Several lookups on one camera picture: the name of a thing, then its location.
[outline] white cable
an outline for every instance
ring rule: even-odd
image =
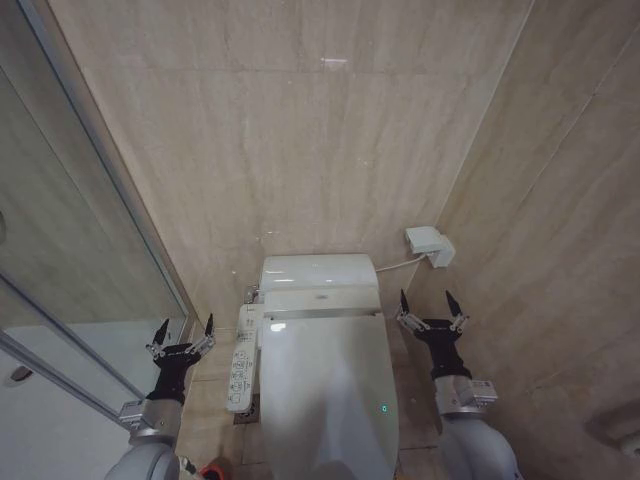
[[[414,258],[413,260],[408,260],[406,262],[398,263],[397,265],[389,265],[388,267],[376,268],[376,273],[386,272],[387,270],[395,270],[396,268],[405,267],[407,265],[411,265],[412,263],[418,263],[420,260],[424,260],[427,254],[423,253],[419,257]]]

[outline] toilet seat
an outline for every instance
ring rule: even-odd
[[[266,318],[261,424],[277,480],[391,480],[397,400],[381,314]]]

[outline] gray robot arm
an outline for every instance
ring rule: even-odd
[[[447,303],[454,317],[449,320],[421,320],[409,312],[401,292],[400,323],[427,344],[436,385],[436,404],[442,419],[440,450],[451,480],[518,480],[516,457],[509,442],[481,417],[498,398],[493,384],[473,380],[458,355],[455,342],[469,317],[453,296]]]
[[[128,428],[131,448],[107,473],[106,480],[178,480],[180,469],[202,478],[188,459],[174,453],[189,368],[213,348],[213,316],[209,316],[204,337],[195,342],[162,347],[167,319],[147,350],[160,368],[156,386],[142,401],[122,407],[120,421]]]

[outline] marble wall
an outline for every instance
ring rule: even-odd
[[[438,221],[457,256],[409,292],[472,316],[459,350],[525,478],[640,478],[606,446],[640,427],[639,21],[636,0],[535,2]]]
[[[266,255],[409,257],[403,230],[437,220],[530,3],[50,0],[219,327]],[[412,274],[380,276],[386,305]]]

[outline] toilet control panel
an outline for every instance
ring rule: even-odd
[[[227,392],[227,410],[243,413],[251,407],[251,395],[255,381],[258,330],[264,305],[246,304],[240,307],[236,348],[231,359],[231,375]]]

